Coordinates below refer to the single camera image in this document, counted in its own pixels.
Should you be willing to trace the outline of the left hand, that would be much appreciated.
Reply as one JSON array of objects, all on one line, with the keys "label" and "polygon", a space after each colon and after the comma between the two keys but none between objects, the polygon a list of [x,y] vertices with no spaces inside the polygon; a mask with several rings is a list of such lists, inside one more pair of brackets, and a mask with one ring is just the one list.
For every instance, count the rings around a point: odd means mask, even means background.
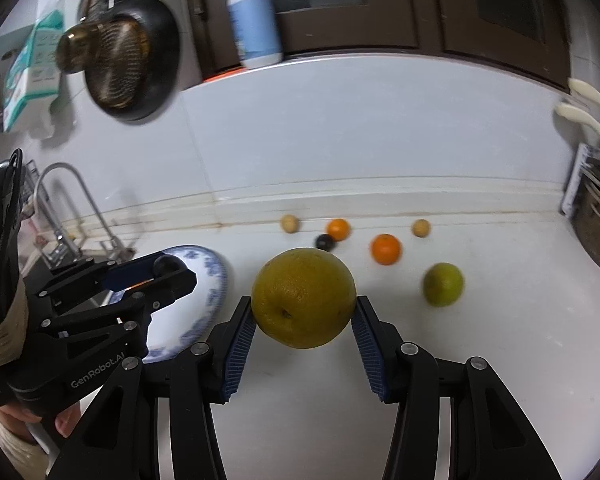
[{"label": "left hand", "polygon": [[[58,434],[68,438],[76,428],[82,415],[81,405],[73,404],[70,408],[62,411],[55,419],[55,427]],[[34,439],[28,429],[28,425],[38,424],[42,420],[18,402],[10,402],[0,406],[0,423],[20,440],[33,443]]]}]

